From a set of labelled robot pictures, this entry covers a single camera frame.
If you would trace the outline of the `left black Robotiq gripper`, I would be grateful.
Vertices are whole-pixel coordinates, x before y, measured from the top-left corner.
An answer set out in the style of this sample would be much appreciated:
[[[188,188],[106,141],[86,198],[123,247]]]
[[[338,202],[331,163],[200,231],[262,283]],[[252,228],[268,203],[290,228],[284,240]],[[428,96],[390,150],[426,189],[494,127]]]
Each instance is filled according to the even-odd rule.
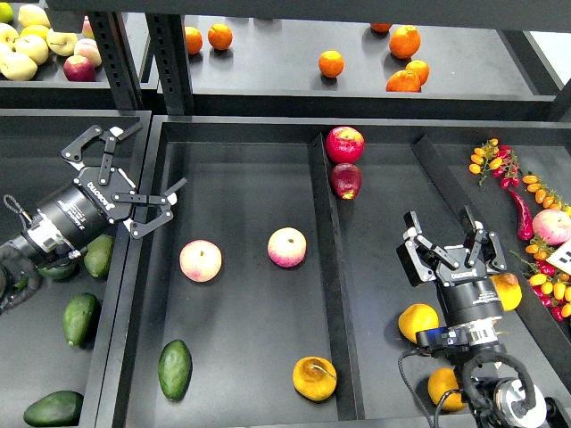
[[[141,128],[140,123],[127,129],[111,127],[107,130],[93,125],[62,149],[62,158],[79,171],[77,188],[87,200],[79,204],[83,223],[122,221],[130,236],[140,239],[173,219],[171,208],[178,201],[176,192],[187,183],[185,177],[160,195],[144,195],[134,192],[135,184],[121,168],[113,168],[117,145]],[[101,165],[85,167],[83,152],[95,142],[103,142]],[[160,213],[148,223],[137,222],[130,217],[133,206],[155,207]]]

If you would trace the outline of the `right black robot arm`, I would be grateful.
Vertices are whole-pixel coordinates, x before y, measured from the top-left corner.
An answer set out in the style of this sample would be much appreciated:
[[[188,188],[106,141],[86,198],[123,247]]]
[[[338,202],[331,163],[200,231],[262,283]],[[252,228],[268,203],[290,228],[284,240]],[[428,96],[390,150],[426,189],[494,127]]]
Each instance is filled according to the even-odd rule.
[[[458,382],[436,408],[458,393],[479,427],[568,427],[569,414],[556,399],[542,395],[525,365],[497,337],[494,324],[504,308],[492,275],[507,269],[499,236],[486,231],[469,208],[460,218],[464,242],[441,247],[426,238],[416,213],[409,211],[397,249],[410,284],[434,284],[443,313],[442,327],[416,334],[416,352],[447,359]]]

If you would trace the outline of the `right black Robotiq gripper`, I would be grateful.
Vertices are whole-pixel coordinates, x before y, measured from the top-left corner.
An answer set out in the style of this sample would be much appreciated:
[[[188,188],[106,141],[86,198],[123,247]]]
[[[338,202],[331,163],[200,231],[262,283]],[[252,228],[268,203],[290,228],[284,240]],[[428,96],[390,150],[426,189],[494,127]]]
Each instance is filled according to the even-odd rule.
[[[461,211],[461,225],[466,233],[464,246],[441,248],[429,241],[415,211],[405,213],[403,220],[406,230],[396,252],[411,286],[436,281],[451,287],[507,270],[498,234],[487,231],[467,205]]]

